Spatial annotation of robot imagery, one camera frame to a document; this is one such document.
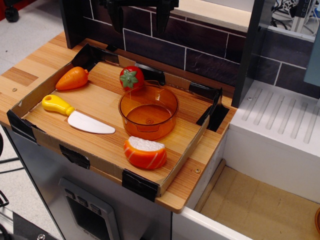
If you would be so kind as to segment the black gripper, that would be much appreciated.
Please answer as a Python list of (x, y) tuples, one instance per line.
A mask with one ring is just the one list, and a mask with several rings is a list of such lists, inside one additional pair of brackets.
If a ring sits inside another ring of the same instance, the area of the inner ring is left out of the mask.
[(99, 0), (107, 8), (114, 30), (122, 34), (124, 13), (122, 7), (156, 7), (156, 30), (162, 34), (167, 27), (171, 8), (179, 6), (178, 0)]

